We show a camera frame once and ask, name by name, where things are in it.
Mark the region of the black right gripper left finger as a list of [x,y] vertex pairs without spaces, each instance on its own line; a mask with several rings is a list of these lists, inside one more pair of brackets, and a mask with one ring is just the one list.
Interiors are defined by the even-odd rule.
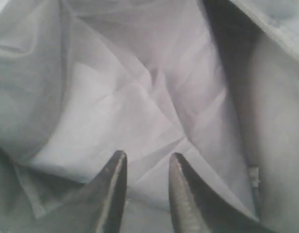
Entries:
[[99,174],[38,220],[34,233],[118,233],[127,190],[127,156],[118,150]]

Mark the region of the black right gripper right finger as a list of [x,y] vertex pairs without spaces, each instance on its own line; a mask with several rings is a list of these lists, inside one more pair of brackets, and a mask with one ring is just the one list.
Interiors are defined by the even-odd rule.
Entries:
[[170,157],[169,204],[176,233],[271,232],[220,197],[180,153]]

